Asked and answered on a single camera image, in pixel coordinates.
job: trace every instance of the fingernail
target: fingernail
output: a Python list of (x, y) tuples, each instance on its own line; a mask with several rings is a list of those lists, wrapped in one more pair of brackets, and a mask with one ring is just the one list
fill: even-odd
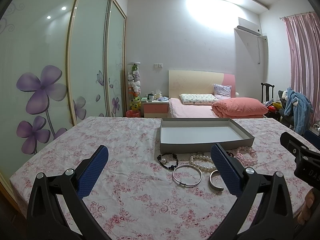
[(307, 200), (307, 206), (308, 206), (308, 208), (311, 208), (312, 205), (313, 205), (313, 200), (312, 200), (312, 199), (308, 199), (308, 200)]

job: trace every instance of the blue bathrobe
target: blue bathrobe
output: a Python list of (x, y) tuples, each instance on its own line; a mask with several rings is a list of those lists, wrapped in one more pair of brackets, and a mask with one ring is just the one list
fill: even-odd
[[(310, 127), (310, 115), (313, 113), (313, 107), (308, 98), (305, 95), (294, 92), (292, 88), (288, 88), (288, 100), (284, 110), (284, 115), (289, 116), (293, 107), (293, 120), (294, 131), (299, 135), (302, 135), (305, 130)], [(298, 105), (294, 106), (293, 103), (298, 101)]]

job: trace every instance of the gray box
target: gray box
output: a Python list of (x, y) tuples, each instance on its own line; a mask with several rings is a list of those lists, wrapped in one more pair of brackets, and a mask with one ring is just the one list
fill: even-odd
[(160, 126), (161, 153), (210, 152), (252, 146), (254, 137), (230, 118), (163, 118)]

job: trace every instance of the hand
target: hand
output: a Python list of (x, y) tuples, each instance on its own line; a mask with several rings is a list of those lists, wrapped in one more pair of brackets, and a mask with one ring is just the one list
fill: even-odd
[(311, 217), (311, 206), (315, 201), (315, 195), (313, 194), (313, 189), (311, 189), (305, 197), (305, 203), (303, 204), (301, 213), (298, 216), (298, 223), (304, 225)]

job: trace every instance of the air conditioner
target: air conditioner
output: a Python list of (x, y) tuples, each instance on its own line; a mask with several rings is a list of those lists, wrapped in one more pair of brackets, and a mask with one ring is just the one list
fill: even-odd
[(240, 17), (238, 17), (238, 26), (235, 29), (250, 33), (257, 37), (261, 36), (261, 29), (258, 25)]

